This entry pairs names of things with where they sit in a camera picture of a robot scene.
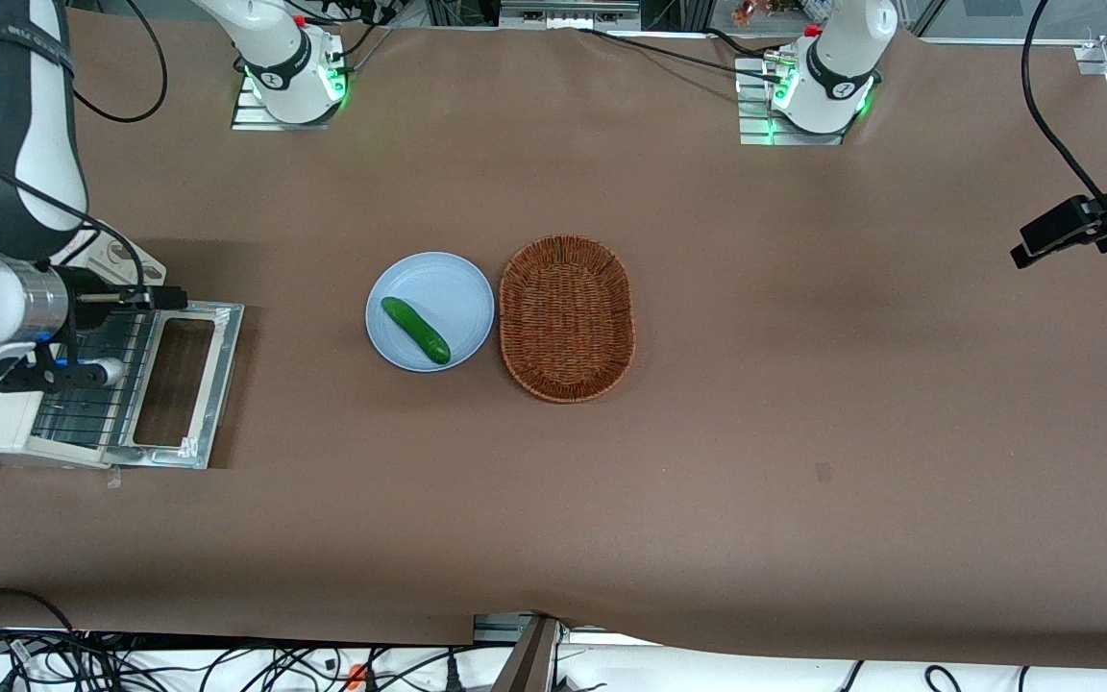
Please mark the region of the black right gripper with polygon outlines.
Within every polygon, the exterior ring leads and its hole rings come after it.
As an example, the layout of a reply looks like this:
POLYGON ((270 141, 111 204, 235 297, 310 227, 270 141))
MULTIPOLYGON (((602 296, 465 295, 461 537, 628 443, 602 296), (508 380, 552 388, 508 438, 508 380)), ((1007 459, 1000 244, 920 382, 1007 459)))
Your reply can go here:
POLYGON ((95 271, 68 267, 66 328, 72 333, 99 329, 118 303, 122 311, 184 310, 188 307, 188 295, 180 287, 145 285, 133 288, 122 301, 124 292, 123 285, 110 285, 95 271))

